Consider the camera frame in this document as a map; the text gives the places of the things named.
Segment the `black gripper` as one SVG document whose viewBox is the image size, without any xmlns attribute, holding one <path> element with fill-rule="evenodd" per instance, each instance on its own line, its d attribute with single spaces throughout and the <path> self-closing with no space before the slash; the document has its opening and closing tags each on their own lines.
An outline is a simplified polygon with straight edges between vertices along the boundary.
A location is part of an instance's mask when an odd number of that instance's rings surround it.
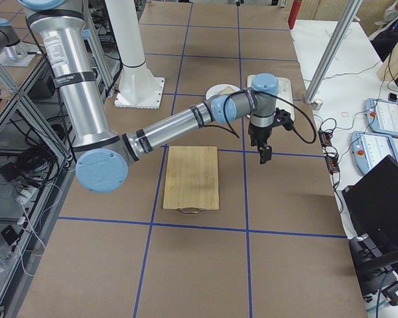
<svg viewBox="0 0 398 318">
<path fill-rule="evenodd" d="M 272 158 L 272 147 L 268 145 L 267 140 L 272 133 L 272 127 L 257 127 L 255 125 L 248 126 L 248 134 L 251 146 L 256 146 L 259 152 L 259 163 L 265 164 Z"/>
</svg>

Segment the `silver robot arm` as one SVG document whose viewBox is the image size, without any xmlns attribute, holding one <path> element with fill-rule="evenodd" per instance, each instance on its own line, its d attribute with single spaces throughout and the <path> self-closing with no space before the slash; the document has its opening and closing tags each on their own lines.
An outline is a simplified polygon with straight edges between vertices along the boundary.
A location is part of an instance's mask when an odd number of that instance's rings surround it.
<svg viewBox="0 0 398 318">
<path fill-rule="evenodd" d="M 18 34 L 11 23 L 4 18 L 0 18 L 0 52 L 2 50 L 6 53 L 8 59 L 14 61 L 20 60 L 27 55 Z"/>
<path fill-rule="evenodd" d="M 215 95 L 133 133 L 118 133 L 108 122 L 109 113 L 84 48 L 85 3 L 23 1 L 22 5 L 28 26 L 42 38 L 54 84 L 74 127 L 76 177 L 84 188 L 109 193 L 125 182 L 130 165 L 154 149 L 210 123 L 230 124 L 242 117 L 251 120 L 251 141 L 260 161 L 270 160 L 267 139 L 275 126 L 279 90 L 274 75 L 258 74 L 245 89 Z M 123 66 L 115 108 L 118 113 L 156 110 L 165 79 L 147 67 L 134 3 L 107 1 L 105 5 Z"/>
</svg>

